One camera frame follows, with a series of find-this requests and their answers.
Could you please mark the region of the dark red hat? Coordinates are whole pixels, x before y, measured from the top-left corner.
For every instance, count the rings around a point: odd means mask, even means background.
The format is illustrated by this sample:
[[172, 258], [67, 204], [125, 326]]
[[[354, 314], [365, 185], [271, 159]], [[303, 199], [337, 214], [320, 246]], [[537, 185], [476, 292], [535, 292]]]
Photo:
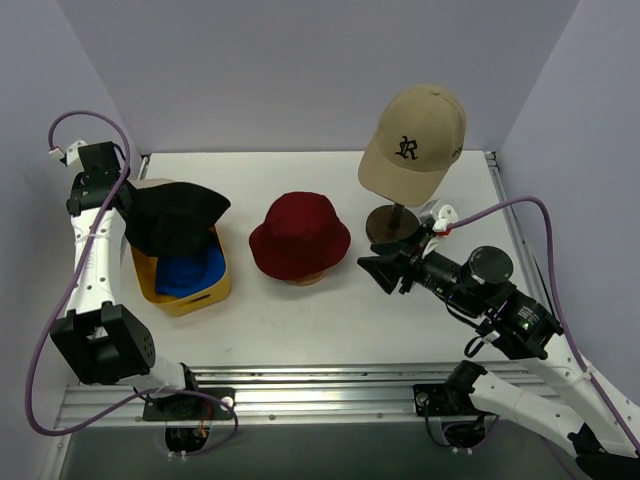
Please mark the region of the dark red hat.
[[328, 197], [294, 191], [281, 195], [249, 235], [257, 268], [280, 281], [328, 270], [347, 254], [351, 234]]

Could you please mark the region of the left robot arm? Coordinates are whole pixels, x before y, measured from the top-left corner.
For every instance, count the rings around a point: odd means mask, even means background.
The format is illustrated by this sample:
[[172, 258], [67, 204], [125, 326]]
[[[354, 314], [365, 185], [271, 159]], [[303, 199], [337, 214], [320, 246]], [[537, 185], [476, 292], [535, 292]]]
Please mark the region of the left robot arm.
[[169, 421], [230, 415], [228, 404], [200, 390], [186, 364], [157, 354], [149, 329], [117, 301], [126, 231], [142, 203], [120, 152], [112, 142], [82, 140], [66, 151], [67, 165], [79, 170], [67, 201], [75, 270], [49, 336], [85, 385], [128, 386]]

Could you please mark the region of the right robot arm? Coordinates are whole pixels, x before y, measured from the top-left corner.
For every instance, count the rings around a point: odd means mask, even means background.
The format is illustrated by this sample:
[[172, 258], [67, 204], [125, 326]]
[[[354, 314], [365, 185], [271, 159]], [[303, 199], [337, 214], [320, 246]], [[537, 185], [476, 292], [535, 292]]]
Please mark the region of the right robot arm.
[[358, 259], [387, 294], [420, 285], [476, 338], [527, 368], [561, 398], [523, 390], [467, 352], [443, 385], [442, 404], [459, 413], [481, 412], [514, 422], [562, 448], [592, 479], [636, 479], [639, 449], [626, 436], [638, 407], [615, 390], [603, 400], [595, 371], [581, 370], [564, 328], [542, 304], [511, 282], [511, 258], [494, 246], [474, 249], [463, 264], [429, 251], [434, 232], [423, 227], [403, 242], [372, 246]]

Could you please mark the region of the beige baseball cap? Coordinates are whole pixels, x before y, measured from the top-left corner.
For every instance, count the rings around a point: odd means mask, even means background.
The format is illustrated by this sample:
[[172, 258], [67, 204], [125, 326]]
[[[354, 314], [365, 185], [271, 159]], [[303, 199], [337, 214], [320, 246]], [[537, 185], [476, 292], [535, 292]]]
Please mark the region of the beige baseball cap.
[[425, 204], [461, 156], [466, 126], [451, 90], [431, 84], [402, 90], [380, 115], [359, 164], [360, 184], [406, 207]]

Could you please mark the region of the black hat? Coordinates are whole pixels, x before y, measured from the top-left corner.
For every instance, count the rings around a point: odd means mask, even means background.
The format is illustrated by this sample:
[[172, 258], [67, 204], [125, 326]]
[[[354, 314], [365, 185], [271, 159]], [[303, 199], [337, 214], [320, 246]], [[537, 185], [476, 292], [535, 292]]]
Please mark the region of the black hat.
[[133, 184], [126, 214], [129, 244], [149, 257], [184, 257], [213, 242], [212, 229], [231, 207], [224, 195], [190, 182], [167, 179]]

